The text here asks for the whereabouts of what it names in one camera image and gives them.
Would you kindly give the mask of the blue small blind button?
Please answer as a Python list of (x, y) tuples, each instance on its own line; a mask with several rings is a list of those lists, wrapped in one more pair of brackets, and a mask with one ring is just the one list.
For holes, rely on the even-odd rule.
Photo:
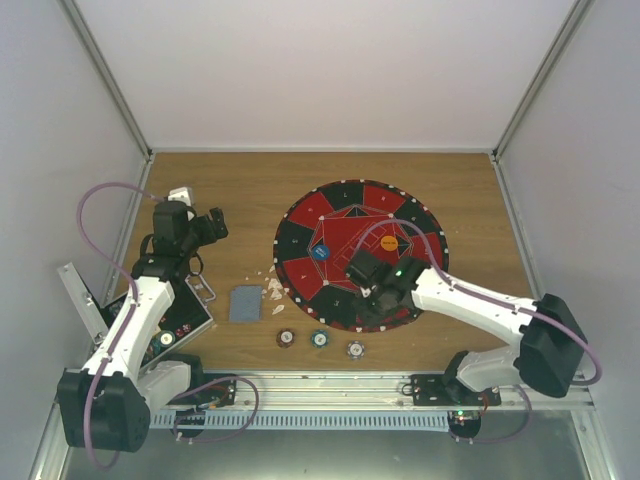
[(329, 247), (323, 243), (314, 245), (310, 250), (311, 257), (318, 261), (326, 261), (330, 257), (330, 254)]

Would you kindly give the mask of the purple white chip stack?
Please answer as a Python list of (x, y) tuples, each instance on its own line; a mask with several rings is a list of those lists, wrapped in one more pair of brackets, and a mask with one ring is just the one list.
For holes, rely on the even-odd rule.
[(352, 360), (360, 359), (364, 356), (365, 347), (360, 341), (351, 341), (347, 345), (346, 353)]

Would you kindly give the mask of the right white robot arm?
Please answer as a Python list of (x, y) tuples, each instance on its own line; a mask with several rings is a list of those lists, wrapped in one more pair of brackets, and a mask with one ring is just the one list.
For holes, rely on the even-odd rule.
[(454, 355), (437, 383), (453, 404), (512, 384), (562, 398), (574, 381), (587, 341), (567, 303), (555, 295), (511, 298), (449, 277), (424, 260), (406, 257), (390, 265), (364, 250), (345, 274), (360, 290), (355, 310), (368, 326), (408, 309), (452, 317), (503, 341), (501, 348)]

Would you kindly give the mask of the teal blue chip stack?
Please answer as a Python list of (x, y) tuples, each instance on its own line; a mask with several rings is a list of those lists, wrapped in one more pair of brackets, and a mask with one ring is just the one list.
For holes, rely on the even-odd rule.
[(329, 344), (329, 334), (326, 330), (315, 330), (310, 337), (311, 345), (314, 348), (324, 348)]

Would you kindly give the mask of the orange big blind button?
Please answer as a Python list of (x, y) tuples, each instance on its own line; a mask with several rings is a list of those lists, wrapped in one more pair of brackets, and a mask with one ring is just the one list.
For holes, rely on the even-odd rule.
[(381, 248), (388, 252), (393, 252), (398, 249), (399, 241), (393, 235), (386, 235), (380, 239)]

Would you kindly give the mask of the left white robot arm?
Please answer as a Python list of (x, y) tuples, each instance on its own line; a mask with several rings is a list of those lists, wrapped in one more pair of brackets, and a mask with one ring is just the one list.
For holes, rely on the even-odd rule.
[(201, 247), (228, 235), (224, 213), (205, 215), (180, 200), (158, 203), (153, 230), (140, 245), (129, 292), (108, 334), (78, 371), (65, 371), (57, 385), (69, 446), (136, 452), (151, 417), (175, 397), (193, 404), (203, 398), (205, 378), (193, 355), (159, 362), (143, 370), (143, 358), (162, 318), (185, 286), (190, 262)]

